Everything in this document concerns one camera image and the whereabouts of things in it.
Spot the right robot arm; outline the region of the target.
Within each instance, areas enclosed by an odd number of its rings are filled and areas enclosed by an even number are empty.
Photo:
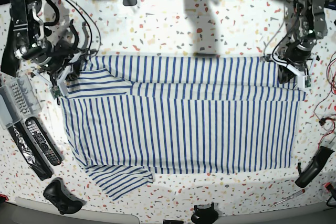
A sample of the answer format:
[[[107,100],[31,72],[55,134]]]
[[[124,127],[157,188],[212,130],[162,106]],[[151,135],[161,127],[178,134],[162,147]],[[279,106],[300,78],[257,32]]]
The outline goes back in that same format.
[[[59,22],[58,7],[51,0],[9,0],[9,31],[3,52],[1,72],[15,77],[22,60],[31,60],[50,76],[54,96],[68,95],[67,82],[79,77],[81,62],[90,53],[80,49],[79,35],[71,20],[74,42],[59,40],[53,45],[48,37],[51,26]]]

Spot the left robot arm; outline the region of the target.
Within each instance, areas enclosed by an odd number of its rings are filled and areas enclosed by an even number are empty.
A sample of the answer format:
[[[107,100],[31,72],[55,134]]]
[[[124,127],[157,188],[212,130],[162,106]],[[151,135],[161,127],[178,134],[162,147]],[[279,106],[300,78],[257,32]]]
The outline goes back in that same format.
[[[277,64],[280,84],[296,79],[297,88],[311,87],[308,62],[314,61],[312,50],[328,33],[325,1],[293,0],[294,22],[272,53],[265,57],[266,61]]]

